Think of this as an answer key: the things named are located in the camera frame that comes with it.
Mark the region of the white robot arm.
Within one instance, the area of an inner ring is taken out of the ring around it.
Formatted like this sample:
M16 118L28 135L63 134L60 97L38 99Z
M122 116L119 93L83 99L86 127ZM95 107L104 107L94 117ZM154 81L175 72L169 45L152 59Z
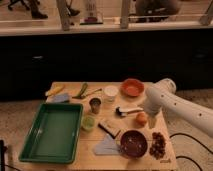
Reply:
M172 79L165 78L152 83L145 89L146 98L142 108L151 118L161 108L166 108L213 138L213 109L178 97L175 92L176 84Z

